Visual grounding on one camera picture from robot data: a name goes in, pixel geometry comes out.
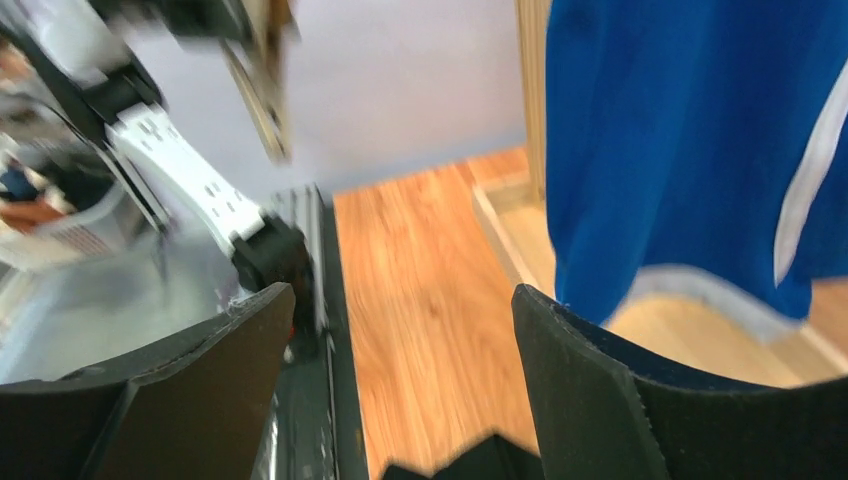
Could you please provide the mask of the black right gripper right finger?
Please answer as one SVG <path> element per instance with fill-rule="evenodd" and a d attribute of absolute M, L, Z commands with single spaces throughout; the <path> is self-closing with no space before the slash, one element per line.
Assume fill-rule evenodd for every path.
<path fill-rule="evenodd" d="M 511 308 L 549 479 L 843 479 L 847 382 L 795 388 L 686 366 L 521 284 Z"/>

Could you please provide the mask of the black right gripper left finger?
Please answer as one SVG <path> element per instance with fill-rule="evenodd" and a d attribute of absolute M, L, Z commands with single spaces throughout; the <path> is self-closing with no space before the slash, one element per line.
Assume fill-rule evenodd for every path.
<path fill-rule="evenodd" d="M 54 381 L 1 389 L 5 479 L 247 479 L 293 319 L 274 284 Z"/>

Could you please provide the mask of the blue underwear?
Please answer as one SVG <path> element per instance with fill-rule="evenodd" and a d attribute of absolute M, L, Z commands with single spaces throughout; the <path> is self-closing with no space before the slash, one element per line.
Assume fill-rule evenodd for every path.
<path fill-rule="evenodd" d="M 556 1 L 546 39 L 555 298 L 651 293 L 771 341 L 847 274 L 843 1 Z"/>

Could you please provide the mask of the black underwear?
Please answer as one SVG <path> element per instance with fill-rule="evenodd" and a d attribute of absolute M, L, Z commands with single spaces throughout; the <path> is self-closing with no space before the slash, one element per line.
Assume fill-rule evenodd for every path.
<path fill-rule="evenodd" d="M 500 434 L 492 434 L 464 450 L 455 459 L 427 476 L 390 464 L 383 480 L 544 480 L 541 459 Z"/>

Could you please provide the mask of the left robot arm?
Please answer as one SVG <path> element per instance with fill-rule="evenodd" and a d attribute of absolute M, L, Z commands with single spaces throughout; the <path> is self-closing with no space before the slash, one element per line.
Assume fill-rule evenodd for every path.
<path fill-rule="evenodd" d="M 163 209 L 142 179 L 157 177 L 230 258 L 240 285 L 294 290 L 292 332 L 315 321 L 313 264 L 303 233 L 232 186 L 177 131 L 164 97 L 121 24 L 156 22 L 174 37 L 218 44 L 268 157 L 284 162 L 283 35 L 288 1 L 5 1 L 1 36 L 23 54 L 71 131 L 117 169 L 143 212 Z"/>

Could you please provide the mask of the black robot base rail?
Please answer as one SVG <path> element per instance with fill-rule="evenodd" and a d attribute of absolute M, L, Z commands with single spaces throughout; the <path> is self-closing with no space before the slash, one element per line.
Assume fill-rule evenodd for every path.
<path fill-rule="evenodd" d="M 286 350 L 255 479 L 369 476 L 335 211 L 317 186 L 275 195 L 281 217 L 306 236 L 313 259 L 315 320 Z"/>

